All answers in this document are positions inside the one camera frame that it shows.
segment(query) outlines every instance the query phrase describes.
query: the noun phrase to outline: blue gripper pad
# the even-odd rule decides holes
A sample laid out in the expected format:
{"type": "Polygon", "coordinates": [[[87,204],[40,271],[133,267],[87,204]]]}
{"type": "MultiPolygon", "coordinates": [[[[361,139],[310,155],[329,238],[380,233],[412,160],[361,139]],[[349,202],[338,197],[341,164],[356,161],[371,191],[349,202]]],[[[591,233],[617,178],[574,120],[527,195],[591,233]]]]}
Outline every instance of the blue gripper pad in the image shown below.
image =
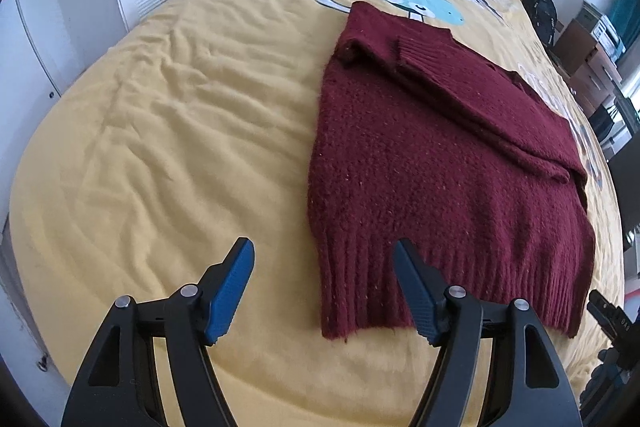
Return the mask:
{"type": "Polygon", "coordinates": [[[247,239],[220,284],[216,295],[211,299],[209,322],[204,330],[205,337],[210,343],[215,344],[229,330],[244,288],[254,269],[254,263],[254,245],[247,239]]]}
{"type": "Polygon", "coordinates": [[[442,331],[438,327],[436,301],[423,284],[403,242],[404,240],[398,241],[394,248],[393,257],[396,277],[402,288],[404,298],[409,304],[418,334],[426,337],[429,343],[434,346],[440,342],[440,337],[442,336],[442,331]]]}

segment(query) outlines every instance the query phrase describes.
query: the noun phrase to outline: bed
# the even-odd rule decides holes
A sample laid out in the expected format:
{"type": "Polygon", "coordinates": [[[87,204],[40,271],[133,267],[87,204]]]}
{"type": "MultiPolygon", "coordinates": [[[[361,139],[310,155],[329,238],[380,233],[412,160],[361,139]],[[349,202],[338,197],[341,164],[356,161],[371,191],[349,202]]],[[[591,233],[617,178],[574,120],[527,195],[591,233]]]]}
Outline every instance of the bed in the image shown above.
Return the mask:
{"type": "MultiPolygon", "coordinates": [[[[163,298],[247,236],[254,274],[210,350],[238,425],[409,423],[436,350],[412,330],[346,342],[319,330],[306,174],[322,70],[354,1],[170,0],[54,106],[18,168],[10,222],[31,310],[68,381],[116,297],[163,298]]],[[[365,1],[450,28],[569,120],[589,173],[592,286],[620,304],[620,217],[606,162],[520,0],[365,1]]],[[[574,339],[550,335],[578,393],[606,338],[587,314],[574,339]]],[[[180,425],[156,348],[167,419],[180,425]]],[[[489,355],[483,343],[468,425],[489,355]]]]}

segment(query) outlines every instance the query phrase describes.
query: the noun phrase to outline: teal curtain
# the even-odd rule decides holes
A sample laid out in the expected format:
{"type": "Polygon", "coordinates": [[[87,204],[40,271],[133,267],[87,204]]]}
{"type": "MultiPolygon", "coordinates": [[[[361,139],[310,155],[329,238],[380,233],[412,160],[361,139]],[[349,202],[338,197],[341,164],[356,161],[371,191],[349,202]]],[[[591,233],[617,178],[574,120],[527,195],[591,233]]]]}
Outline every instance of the teal curtain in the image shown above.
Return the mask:
{"type": "Polygon", "coordinates": [[[629,49],[640,34],[640,0],[616,0],[609,20],[629,49]]]}

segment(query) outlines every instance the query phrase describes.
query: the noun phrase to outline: screw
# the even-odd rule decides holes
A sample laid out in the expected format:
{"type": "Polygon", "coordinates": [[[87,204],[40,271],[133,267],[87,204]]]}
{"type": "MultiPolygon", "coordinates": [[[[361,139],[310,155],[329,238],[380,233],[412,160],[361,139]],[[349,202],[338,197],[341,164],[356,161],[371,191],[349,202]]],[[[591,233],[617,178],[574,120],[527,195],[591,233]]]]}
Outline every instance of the screw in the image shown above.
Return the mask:
{"type": "Polygon", "coordinates": [[[525,299],[515,299],[513,305],[520,311],[527,311],[529,309],[529,303],[525,299]]]}
{"type": "Polygon", "coordinates": [[[194,284],[187,284],[180,288],[180,295],[183,297],[193,297],[198,293],[198,287],[194,284]]]}
{"type": "Polygon", "coordinates": [[[114,304],[116,308],[126,308],[127,306],[129,306],[129,304],[131,304],[131,297],[129,297],[128,295],[118,297],[114,304]]]}
{"type": "Polygon", "coordinates": [[[451,286],[449,287],[449,295],[456,299],[462,299],[466,296],[466,290],[462,286],[451,286]]]}

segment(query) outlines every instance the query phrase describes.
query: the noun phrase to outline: maroon sweater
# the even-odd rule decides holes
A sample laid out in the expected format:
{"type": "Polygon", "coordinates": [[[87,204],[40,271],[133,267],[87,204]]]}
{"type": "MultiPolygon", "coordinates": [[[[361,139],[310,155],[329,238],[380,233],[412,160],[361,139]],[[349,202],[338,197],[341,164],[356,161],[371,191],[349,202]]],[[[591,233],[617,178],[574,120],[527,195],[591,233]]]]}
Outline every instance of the maroon sweater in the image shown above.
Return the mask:
{"type": "Polygon", "coordinates": [[[391,261],[401,237],[448,283],[525,298],[577,333],[595,239],[569,124],[449,30],[353,4],[308,181],[327,338],[412,324],[391,261]]]}

